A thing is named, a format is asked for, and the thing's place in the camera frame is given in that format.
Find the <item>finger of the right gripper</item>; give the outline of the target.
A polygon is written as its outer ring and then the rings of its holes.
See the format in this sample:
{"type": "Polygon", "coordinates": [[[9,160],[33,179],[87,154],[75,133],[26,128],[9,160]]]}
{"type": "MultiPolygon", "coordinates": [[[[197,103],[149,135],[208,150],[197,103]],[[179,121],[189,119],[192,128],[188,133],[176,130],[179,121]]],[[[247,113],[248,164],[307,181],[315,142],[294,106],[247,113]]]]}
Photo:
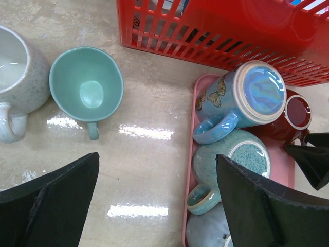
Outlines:
{"type": "Polygon", "coordinates": [[[329,133],[310,133],[306,136],[305,142],[315,147],[329,147],[329,133]]]}
{"type": "Polygon", "coordinates": [[[328,184],[328,147],[286,145],[284,151],[296,161],[315,190],[328,184]]]}

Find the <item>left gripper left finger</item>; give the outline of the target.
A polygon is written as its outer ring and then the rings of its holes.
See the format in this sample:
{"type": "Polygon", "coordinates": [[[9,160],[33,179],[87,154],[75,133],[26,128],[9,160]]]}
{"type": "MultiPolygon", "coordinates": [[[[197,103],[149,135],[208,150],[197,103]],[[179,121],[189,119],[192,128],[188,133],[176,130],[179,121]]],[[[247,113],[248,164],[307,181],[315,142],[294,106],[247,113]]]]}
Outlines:
{"type": "Polygon", "coordinates": [[[78,246],[99,174],[99,154],[1,192],[1,246],[78,246]]]}

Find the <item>grey blue mug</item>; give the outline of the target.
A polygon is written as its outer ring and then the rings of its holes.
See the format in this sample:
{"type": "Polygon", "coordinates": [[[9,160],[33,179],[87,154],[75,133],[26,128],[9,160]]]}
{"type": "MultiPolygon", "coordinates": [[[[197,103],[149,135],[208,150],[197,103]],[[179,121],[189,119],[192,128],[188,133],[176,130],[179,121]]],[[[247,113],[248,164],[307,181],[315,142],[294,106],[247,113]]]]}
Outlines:
{"type": "Polygon", "coordinates": [[[188,246],[233,247],[222,203],[200,216],[191,214],[187,222],[186,236],[188,246]]]}

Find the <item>white speckled mug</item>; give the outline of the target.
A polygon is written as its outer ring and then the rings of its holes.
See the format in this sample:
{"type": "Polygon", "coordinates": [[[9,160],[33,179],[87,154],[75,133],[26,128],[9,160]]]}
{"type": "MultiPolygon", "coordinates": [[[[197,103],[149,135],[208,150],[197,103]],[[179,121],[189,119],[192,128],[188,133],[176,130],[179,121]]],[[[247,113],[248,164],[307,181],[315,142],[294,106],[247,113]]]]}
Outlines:
{"type": "Polygon", "coordinates": [[[26,135],[28,114],[49,98],[50,64],[28,39],[1,26],[1,142],[26,135]]]}

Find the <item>dark red mug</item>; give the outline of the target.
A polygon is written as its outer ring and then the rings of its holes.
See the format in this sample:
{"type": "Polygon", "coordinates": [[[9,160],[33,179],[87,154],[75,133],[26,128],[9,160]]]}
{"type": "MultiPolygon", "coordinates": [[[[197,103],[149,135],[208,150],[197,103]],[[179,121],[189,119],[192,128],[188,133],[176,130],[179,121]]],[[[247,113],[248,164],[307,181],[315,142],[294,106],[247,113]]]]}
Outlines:
{"type": "Polygon", "coordinates": [[[258,137],[267,137],[284,144],[290,144],[296,139],[303,144],[306,135],[309,134],[308,127],[312,120],[312,111],[305,97],[290,89],[286,92],[286,105],[278,119],[265,125],[248,127],[245,130],[258,137]]]}

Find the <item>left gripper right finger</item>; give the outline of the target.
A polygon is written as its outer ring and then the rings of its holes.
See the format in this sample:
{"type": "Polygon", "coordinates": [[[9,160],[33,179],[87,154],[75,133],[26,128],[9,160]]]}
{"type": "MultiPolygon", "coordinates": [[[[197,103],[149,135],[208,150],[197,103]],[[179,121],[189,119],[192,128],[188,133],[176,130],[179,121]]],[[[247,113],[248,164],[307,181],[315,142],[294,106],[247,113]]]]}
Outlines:
{"type": "Polygon", "coordinates": [[[234,246],[328,246],[328,200],[216,156],[217,183],[234,246]]]}

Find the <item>small green mug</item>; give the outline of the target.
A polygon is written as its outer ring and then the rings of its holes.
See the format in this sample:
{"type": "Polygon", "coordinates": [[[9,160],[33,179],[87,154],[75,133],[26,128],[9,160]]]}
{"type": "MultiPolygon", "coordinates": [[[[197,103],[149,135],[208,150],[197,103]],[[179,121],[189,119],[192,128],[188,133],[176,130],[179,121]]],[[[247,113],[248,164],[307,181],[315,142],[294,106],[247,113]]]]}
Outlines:
{"type": "Polygon", "coordinates": [[[60,54],[49,73],[51,95],[71,118],[87,124],[89,138],[99,139],[98,123],[119,108],[124,93],[116,61],[94,47],[76,47],[60,54]]]}

